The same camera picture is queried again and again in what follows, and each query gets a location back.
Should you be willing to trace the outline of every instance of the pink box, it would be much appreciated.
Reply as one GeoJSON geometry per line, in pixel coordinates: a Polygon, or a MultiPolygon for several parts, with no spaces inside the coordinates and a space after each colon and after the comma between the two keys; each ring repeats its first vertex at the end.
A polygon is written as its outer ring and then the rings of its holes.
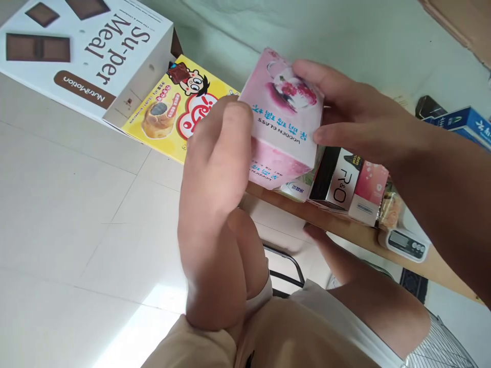
{"type": "Polygon", "coordinates": [[[365,161],[354,190],[348,216],[364,225],[375,226],[389,171],[365,161]]]}
{"type": "Polygon", "coordinates": [[[272,190],[314,168],[324,97],[290,63],[264,49],[239,100],[254,114],[250,181],[272,190]]]}

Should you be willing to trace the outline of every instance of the wooden shelf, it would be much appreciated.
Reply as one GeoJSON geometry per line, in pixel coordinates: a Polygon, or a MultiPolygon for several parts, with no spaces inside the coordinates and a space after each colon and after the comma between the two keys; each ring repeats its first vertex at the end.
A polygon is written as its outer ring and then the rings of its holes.
{"type": "Polygon", "coordinates": [[[469,299],[478,301],[476,294],[445,263],[435,247],[431,247],[426,260],[412,262],[398,254],[381,247],[377,241],[377,230],[355,222],[342,220],[309,203],[296,203],[292,200],[249,182],[247,193],[269,204],[310,222],[326,231],[336,234],[353,244],[388,259],[428,280],[432,280],[469,299]]]}

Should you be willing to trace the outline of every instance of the blue box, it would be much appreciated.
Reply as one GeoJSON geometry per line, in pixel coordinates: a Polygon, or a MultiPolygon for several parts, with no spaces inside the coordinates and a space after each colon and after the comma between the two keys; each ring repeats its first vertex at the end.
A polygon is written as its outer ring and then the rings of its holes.
{"type": "Polygon", "coordinates": [[[432,124],[456,132],[491,151],[491,123],[472,107],[437,117],[432,124]]]}
{"type": "Polygon", "coordinates": [[[435,118],[434,117],[427,117],[426,119],[423,119],[424,122],[427,122],[431,125],[435,125],[435,118]]]}

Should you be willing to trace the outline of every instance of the scale display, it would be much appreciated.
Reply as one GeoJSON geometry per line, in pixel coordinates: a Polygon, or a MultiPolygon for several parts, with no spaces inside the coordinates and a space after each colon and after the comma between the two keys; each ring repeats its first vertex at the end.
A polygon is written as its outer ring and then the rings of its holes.
{"type": "Polygon", "coordinates": [[[391,232],[388,242],[390,246],[393,246],[416,259],[422,259],[425,254],[426,247],[423,244],[401,234],[397,230],[391,232]]]}

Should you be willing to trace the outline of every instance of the wire basket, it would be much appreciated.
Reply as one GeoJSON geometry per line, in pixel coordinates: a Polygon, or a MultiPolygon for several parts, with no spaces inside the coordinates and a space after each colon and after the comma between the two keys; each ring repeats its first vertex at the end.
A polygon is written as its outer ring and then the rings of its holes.
{"type": "Polygon", "coordinates": [[[408,368],[478,368],[441,319],[428,311],[430,333],[406,358],[408,368]]]}

